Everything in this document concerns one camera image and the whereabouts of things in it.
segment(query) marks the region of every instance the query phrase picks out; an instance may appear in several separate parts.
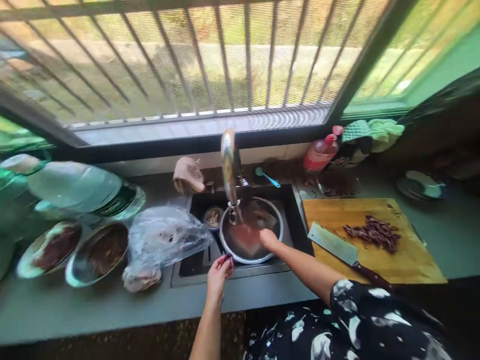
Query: black dress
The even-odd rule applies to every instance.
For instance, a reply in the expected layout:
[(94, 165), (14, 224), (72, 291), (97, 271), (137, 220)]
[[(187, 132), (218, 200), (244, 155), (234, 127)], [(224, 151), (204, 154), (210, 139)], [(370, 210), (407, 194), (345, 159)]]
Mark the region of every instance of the black dress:
[(243, 359), (451, 359), (438, 320), (384, 289), (342, 279), (330, 303), (251, 330)]

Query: pink bottle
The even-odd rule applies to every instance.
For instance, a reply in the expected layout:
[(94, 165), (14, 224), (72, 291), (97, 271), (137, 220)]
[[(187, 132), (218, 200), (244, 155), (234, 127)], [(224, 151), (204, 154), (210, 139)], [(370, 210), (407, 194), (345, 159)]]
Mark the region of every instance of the pink bottle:
[(303, 168), (308, 173), (318, 173), (324, 169), (339, 151), (337, 137), (344, 132), (342, 126), (335, 125), (333, 133), (327, 135), (325, 139), (320, 139), (311, 144), (305, 158), (303, 159)]

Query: gray countertop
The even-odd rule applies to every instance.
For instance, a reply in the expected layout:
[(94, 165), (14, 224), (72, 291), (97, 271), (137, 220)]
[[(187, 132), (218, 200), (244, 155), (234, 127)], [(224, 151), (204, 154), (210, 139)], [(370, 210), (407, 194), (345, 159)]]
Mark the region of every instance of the gray countertop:
[[(479, 199), (451, 186), (446, 200), (418, 204), (399, 195), (392, 180), (381, 170), (364, 165), (356, 173), (362, 186), (361, 197), (397, 200), (447, 278), (480, 275)], [(151, 175), (134, 180), (150, 190), (147, 206), (186, 206), (187, 197), (175, 192), (171, 176)], [(172, 288), (172, 269), (165, 269), (159, 286), (136, 294), (123, 288), (121, 271), (83, 289), (69, 287), (62, 271), (35, 280), (19, 280), (11, 275), (0, 284), (0, 345), (199, 317), (206, 285)], [(222, 311), (314, 298), (290, 271), (243, 277), (226, 283)]]

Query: window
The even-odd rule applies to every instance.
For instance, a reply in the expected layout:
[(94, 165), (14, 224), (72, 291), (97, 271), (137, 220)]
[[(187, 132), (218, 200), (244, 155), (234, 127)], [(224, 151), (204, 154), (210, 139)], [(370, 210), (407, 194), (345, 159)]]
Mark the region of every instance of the window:
[(404, 114), (480, 67), (480, 2), (419, 0), (345, 110)]
[(0, 80), (74, 130), (328, 106), (387, 3), (4, 0)]
[(316, 127), (308, 142), (344, 110), (402, 113), (480, 66), (479, 14), (478, 0), (0, 0), (0, 92), (56, 146)]

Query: hand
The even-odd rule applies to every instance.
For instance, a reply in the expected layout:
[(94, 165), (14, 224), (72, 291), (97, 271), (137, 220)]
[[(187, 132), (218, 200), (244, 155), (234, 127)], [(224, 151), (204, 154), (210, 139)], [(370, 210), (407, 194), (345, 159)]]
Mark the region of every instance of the hand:
[(259, 231), (260, 242), (265, 249), (275, 252), (275, 246), (279, 243), (279, 239), (272, 230), (261, 229)]
[(220, 304), (224, 297), (225, 280), (234, 272), (234, 262), (232, 258), (225, 262), (226, 255), (219, 257), (208, 271), (208, 280), (206, 282), (206, 302), (215, 305)]

